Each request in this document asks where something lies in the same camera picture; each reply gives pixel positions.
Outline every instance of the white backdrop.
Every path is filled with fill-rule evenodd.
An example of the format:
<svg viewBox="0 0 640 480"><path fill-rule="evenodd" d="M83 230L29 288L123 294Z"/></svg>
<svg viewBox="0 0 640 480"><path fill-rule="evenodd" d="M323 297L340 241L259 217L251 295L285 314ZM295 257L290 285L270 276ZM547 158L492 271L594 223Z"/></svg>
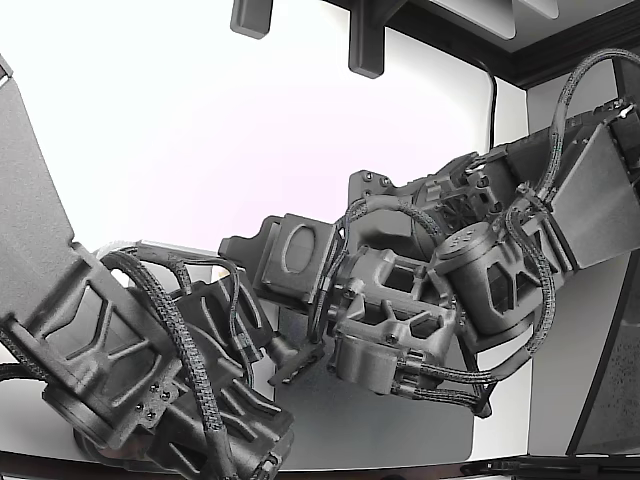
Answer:
<svg viewBox="0 0 640 480"><path fill-rule="evenodd" d="M345 11L275 0L256 41L230 31L231 6L0 0L0 51L89 249L146 238L215 250L268 215L333 221L354 171L400 185L486 150L484 72L389 31L386 72L369 80L347 68ZM526 122L525 92L500 82L498 142L526 135ZM498 389L505 407L477 422L498 455L526 450L529 375ZM2 388L20 401L0 417L0 449L77 457L39 386Z"/></svg>

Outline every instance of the cylindrical motor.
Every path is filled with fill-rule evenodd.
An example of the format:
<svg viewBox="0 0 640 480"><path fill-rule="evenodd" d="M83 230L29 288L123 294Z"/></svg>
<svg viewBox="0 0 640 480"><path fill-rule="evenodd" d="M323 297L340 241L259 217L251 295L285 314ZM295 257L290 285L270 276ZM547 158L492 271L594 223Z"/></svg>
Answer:
<svg viewBox="0 0 640 480"><path fill-rule="evenodd" d="M511 237L498 242L491 225L480 222L450 236L435 256L436 272L449 280L480 337L513 338L526 329L522 321L542 292Z"/></svg>

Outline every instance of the gray metal bracket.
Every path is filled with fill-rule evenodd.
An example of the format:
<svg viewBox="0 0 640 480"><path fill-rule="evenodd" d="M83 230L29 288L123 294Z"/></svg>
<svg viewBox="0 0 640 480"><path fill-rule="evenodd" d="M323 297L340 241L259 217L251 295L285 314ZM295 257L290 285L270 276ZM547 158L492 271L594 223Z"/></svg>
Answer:
<svg viewBox="0 0 640 480"><path fill-rule="evenodd" d="M273 0L234 0L231 30L259 40L271 29L272 12Z"/></svg>
<svg viewBox="0 0 640 480"><path fill-rule="evenodd" d="M349 69L368 78L384 73L385 26L408 0L351 0ZM234 0L231 30L261 39L269 33L273 0Z"/></svg>
<svg viewBox="0 0 640 480"><path fill-rule="evenodd" d="M407 0L353 0L349 69L368 78L384 73L385 25Z"/></svg>

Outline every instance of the ceiling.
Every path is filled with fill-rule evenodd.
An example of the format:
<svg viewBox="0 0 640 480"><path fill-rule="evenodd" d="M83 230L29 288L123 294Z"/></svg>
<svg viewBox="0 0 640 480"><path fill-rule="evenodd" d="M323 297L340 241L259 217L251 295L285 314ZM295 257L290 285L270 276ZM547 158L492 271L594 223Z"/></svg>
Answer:
<svg viewBox="0 0 640 480"><path fill-rule="evenodd" d="M633 2L633 0L411 1L510 53Z"/></svg>

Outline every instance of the robotic arm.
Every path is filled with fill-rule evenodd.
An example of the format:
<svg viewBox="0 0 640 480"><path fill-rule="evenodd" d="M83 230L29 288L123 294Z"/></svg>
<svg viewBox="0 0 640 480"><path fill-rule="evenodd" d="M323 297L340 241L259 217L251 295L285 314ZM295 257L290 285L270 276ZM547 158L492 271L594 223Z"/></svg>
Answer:
<svg viewBox="0 0 640 480"><path fill-rule="evenodd" d="M74 243L5 68L0 341L19 364L0 367L0 380L46 382L44 400L95 460L193 480L275 476L293 418L252 389L252 364L266 354L271 384L295 381L325 354L325 335L336 339L329 374L343 381L489 416L495 385L551 328L556 291L640 247L634 99L566 120L577 80L611 56L640 65L617 50L587 58L550 129L402 187L355 173L335 224L269 217L255 237L225 239L215 255L149 242L92 254ZM172 271L180 288L167 292L149 263ZM192 282L189 264L229 275ZM123 288L113 270L134 286ZM261 302L307 315L306 341L274 331ZM478 370L478 352L531 325L522 349ZM466 371L446 366L454 339Z"/></svg>

